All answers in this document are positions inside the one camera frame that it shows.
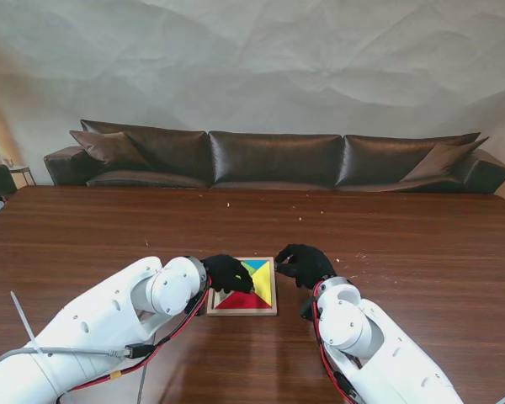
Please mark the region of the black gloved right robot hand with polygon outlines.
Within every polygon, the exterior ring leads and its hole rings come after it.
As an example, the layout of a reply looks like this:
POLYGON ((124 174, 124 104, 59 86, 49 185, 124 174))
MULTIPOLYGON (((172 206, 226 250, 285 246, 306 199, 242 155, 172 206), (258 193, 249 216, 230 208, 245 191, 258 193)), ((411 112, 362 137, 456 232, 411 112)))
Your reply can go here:
POLYGON ((318 248, 304 244, 289 244, 274 259, 275 270, 295 281, 300 288, 313 290, 315 286, 337 274, 327 258, 318 248))

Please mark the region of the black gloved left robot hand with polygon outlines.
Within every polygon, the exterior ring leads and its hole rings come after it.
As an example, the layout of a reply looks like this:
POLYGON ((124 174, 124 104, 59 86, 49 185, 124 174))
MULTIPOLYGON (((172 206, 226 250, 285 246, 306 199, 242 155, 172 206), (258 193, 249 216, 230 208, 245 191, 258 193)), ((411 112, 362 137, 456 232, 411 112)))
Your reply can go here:
POLYGON ((231 291, 250 294, 253 291, 253 279, 242 263, 226 254, 207 257, 201 261, 211 281, 211 288, 216 292, 231 291))

